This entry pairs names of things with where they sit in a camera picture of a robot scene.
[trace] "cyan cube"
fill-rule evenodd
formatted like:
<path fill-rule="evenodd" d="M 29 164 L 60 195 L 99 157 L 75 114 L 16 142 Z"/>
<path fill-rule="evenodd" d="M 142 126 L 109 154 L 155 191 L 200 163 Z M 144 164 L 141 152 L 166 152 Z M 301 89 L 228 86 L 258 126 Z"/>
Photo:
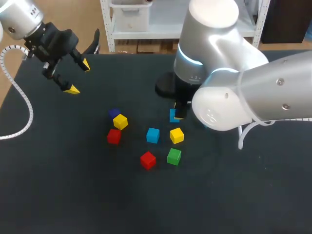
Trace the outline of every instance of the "cyan cube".
<path fill-rule="evenodd" d="M 146 141 L 149 143 L 157 144 L 159 140 L 159 129 L 157 128 L 149 128 L 146 134 Z"/>
<path fill-rule="evenodd" d="M 179 119 L 175 119 L 176 116 L 176 110 L 175 109 L 170 109 L 170 114 L 169 114 L 169 121 L 171 123 L 180 123 Z"/>
<path fill-rule="evenodd" d="M 112 119 L 116 118 L 121 114 L 120 110 L 118 109 L 113 109 L 109 111 L 109 115 L 111 116 Z"/>

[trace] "storage box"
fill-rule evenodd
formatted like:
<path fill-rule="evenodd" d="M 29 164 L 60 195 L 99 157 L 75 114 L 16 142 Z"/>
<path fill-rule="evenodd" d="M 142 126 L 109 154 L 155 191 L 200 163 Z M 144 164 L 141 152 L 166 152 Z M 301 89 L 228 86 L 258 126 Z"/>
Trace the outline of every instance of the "storage box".
<path fill-rule="evenodd" d="M 112 0 L 115 30 L 119 32 L 146 32 L 150 24 L 152 2 L 146 0 Z"/>

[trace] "green cube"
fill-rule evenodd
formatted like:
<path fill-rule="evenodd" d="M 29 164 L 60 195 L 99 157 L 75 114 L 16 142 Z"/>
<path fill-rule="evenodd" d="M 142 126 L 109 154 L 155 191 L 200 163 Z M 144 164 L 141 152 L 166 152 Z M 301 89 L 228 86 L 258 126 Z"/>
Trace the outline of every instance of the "green cube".
<path fill-rule="evenodd" d="M 176 149 L 171 149 L 168 156 L 167 162 L 177 166 L 181 159 L 181 151 Z"/>

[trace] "black mat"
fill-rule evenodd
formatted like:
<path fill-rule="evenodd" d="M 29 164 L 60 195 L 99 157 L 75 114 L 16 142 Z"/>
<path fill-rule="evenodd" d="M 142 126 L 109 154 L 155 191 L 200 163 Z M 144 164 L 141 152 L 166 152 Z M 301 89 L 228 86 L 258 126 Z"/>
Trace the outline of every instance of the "black mat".
<path fill-rule="evenodd" d="M 290 52 L 266 53 L 269 59 Z M 92 56 L 84 74 L 70 59 L 59 68 L 81 91 L 59 91 L 23 62 L 16 81 L 34 108 L 31 128 L 0 142 L 1 234 L 271 234 L 312 230 L 312 123 L 282 122 L 252 130 L 242 151 L 237 130 L 205 129 L 192 112 L 169 123 L 173 103 L 154 83 L 173 56 Z M 108 110 L 128 118 L 118 147 L 108 145 Z M 11 89 L 0 134 L 20 130 L 27 107 Z M 173 145 L 177 126 L 185 141 Z M 146 143 L 149 127 L 160 143 Z M 182 150 L 179 166 L 166 163 Z M 151 151 L 151 171 L 140 156 Z"/>

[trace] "colored block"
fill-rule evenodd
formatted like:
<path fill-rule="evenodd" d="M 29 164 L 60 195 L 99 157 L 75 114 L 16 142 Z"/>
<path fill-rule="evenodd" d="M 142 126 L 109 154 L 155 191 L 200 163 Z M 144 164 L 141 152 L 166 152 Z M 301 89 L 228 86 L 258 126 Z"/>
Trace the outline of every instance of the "colored block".
<path fill-rule="evenodd" d="M 120 114 L 121 112 L 118 109 L 113 109 L 109 111 L 109 115 L 111 116 L 112 119 L 116 118 Z"/>
<path fill-rule="evenodd" d="M 107 135 L 107 142 L 118 145 L 121 138 L 121 130 L 111 129 Z"/>
<path fill-rule="evenodd" d="M 114 126 L 117 127 L 119 130 L 124 129 L 128 125 L 128 120 L 122 114 L 118 115 L 114 118 Z"/>
<path fill-rule="evenodd" d="M 157 144 L 159 140 L 159 129 L 149 128 L 146 134 L 146 141 L 149 143 Z"/>
<path fill-rule="evenodd" d="M 167 156 L 167 162 L 177 166 L 181 159 L 181 151 L 176 149 L 171 149 Z"/>
<path fill-rule="evenodd" d="M 169 121 L 171 123 L 180 123 L 180 120 L 176 119 L 175 116 L 176 116 L 176 110 L 175 109 L 170 109 Z"/>
<path fill-rule="evenodd" d="M 156 158 L 150 152 L 147 152 L 141 156 L 141 164 L 146 170 L 149 170 L 156 164 Z"/>
<path fill-rule="evenodd" d="M 170 139 L 172 140 L 173 144 L 180 143 L 184 141 L 184 133 L 180 128 L 176 128 L 170 131 Z"/>

